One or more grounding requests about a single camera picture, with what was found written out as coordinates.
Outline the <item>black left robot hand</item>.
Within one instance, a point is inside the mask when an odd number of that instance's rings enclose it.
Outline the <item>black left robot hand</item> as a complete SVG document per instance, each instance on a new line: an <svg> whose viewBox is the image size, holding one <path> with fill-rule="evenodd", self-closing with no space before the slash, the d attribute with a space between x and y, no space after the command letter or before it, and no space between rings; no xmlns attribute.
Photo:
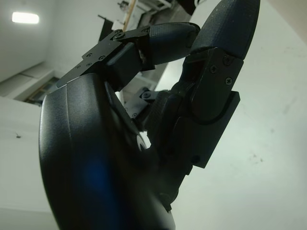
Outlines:
<svg viewBox="0 0 307 230"><path fill-rule="evenodd" d="M42 103L39 159L61 230L173 230L171 204L204 168L239 101L232 90L258 0L223 0L202 27L115 30Z"/></svg>

